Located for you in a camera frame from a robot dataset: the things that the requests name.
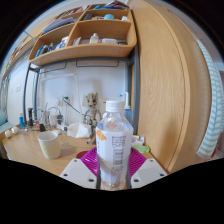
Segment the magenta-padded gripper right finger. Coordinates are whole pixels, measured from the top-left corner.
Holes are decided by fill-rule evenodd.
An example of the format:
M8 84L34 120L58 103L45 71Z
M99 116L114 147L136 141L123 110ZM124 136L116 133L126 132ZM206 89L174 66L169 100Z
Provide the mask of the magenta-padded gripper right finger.
M136 149L131 149L126 185L128 189L143 187L166 176L154 158L147 159Z

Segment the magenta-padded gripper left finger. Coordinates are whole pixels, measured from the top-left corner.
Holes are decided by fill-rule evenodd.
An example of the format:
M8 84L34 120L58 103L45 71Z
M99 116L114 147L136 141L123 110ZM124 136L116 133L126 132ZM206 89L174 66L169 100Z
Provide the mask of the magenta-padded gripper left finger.
M60 177L84 188L99 189L99 163L97 149L86 152L80 159L73 158Z

